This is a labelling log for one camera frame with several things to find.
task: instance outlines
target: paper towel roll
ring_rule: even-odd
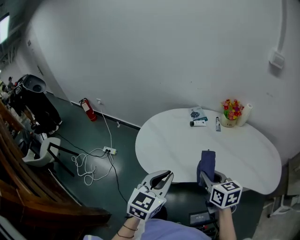
[[[245,122],[248,120],[249,116],[250,116],[250,112],[252,109],[252,105],[251,104],[247,104],[244,109],[242,110],[242,115],[238,118],[236,125],[238,125],[239,127],[243,126],[245,124]]]

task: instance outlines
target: red fire extinguisher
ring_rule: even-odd
[[[94,110],[90,106],[90,102],[84,98],[80,100],[80,105],[84,109],[85,113],[88,115],[89,119],[93,122],[97,120],[97,115],[94,113]]]

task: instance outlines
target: ceiling light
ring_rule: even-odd
[[[0,18],[0,44],[8,37],[9,13]]]

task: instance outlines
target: electrical outlet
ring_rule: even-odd
[[[117,154],[117,150],[114,149],[114,148],[104,147],[104,148],[103,148],[103,152],[106,152],[106,150],[110,150],[110,151],[111,151],[110,153],[113,154],[113,155],[116,155],[116,154]]]

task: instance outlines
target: purple shirt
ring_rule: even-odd
[[[160,219],[149,219],[141,240],[210,240],[196,228]]]

